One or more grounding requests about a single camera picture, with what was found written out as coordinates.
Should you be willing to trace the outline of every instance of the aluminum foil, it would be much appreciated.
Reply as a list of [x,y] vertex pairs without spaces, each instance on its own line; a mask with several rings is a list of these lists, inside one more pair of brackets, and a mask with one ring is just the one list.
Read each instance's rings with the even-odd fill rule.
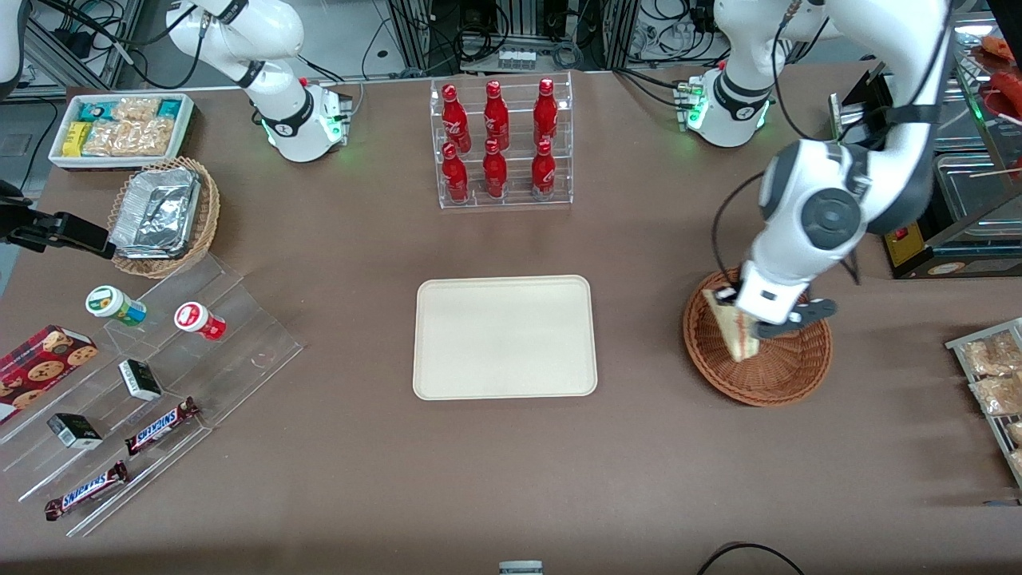
[[117,254],[133,259],[183,256],[201,187],[201,177],[187,167],[133,176],[110,232]]

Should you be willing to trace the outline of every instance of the red cookie box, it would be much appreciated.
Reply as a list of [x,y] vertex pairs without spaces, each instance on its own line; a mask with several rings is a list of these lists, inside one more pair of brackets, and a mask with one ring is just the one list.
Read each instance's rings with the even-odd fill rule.
[[31,405],[97,353],[96,344],[89,338],[47,326],[0,357],[0,424]]

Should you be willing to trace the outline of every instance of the cookie box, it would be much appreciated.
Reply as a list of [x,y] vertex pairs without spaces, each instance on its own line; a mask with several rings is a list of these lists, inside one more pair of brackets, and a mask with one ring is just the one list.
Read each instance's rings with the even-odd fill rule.
[[[118,100],[122,97],[133,98],[158,98],[161,100],[179,100],[180,107],[177,109],[177,116],[174,121],[174,130],[171,132],[171,141],[167,146],[167,152],[162,155],[131,155],[131,156],[78,156],[64,155],[63,143],[67,138],[68,130],[81,118],[82,110],[93,104]],[[140,167],[149,165],[157,161],[174,159],[178,156],[181,144],[184,143],[185,134],[188,131],[188,123],[191,119],[194,104],[192,99],[180,92],[122,92],[113,94],[89,94],[75,96],[67,102],[67,109],[57,129],[57,135],[53,138],[53,145],[50,146],[50,161],[58,167],[64,170],[121,170]]]
[[95,343],[89,338],[47,326],[0,357],[0,424],[31,405],[97,353]]

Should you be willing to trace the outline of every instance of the robotic arm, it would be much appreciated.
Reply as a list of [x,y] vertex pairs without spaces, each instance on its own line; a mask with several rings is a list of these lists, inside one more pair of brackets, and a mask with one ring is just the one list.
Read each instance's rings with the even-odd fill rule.
[[[725,146],[751,137],[774,82],[770,66],[784,61],[783,53],[773,53],[774,22],[793,27],[810,13],[817,29],[829,16],[836,31],[872,50],[894,73],[896,86],[882,150],[800,140],[771,161],[759,191],[766,227],[752,242],[737,291],[717,294],[719,301],[759,322],[760,338],[833,315],[833,302],[797,305],[809,281],[844,258],[867,232],[888,233],[922,214],[931,193],[932,124],[939,116],[946,77],[949,32],[942,23],[949,7],[944,0],[809,0],[802,11],[798,4],[717,0],[715,14],[740,59],[737,64],[729,60],[723,73],[704,82],[706,100],[693,114],[704,116],[698,133]],[[771,9],[775,17],[765,17]],[[741,29],[730,30],[739,19],[732,16],[743,10],[758,10],[763,17],[755,23],[743,18]],[[803,26],[791,34],[800,37],[806,31]],[[753,39],[751,44],[746,38]]]
[[346,142],[351,101],[305,85],[282,60],[305,41],[294,8],[279,0],[179,1],[167,11],[168,26],[193,6],[171,39],[244,89],[281,155],[310,161]]

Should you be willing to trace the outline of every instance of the snickers bar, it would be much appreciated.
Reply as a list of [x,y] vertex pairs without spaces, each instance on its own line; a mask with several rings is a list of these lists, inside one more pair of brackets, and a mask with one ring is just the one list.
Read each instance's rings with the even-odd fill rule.
[[46,504],[46,521],[56,521],[60,518],[60,516],[69,512],[75,506],[95,497],[100,491],[104,491],[107,487],[117,483],[128,483],[129,481],[131,481],[131,479],[128,477],[128,468],[125,467],[124,462],[118,462],[117,464],[113,464],[113,467],[103,475],[97,477],[89,483],[86,483],[63,497],[53,499]]
[[126,439],[128,444],[128,456],[136,456],[139,451],[162,439],[171,433],[171,430],[185,423],[189,418],[198,414],[198,406],[191,397],[176,405],[162,418],[156,420],[149,427],[138,432],[138,435],[131,439]]

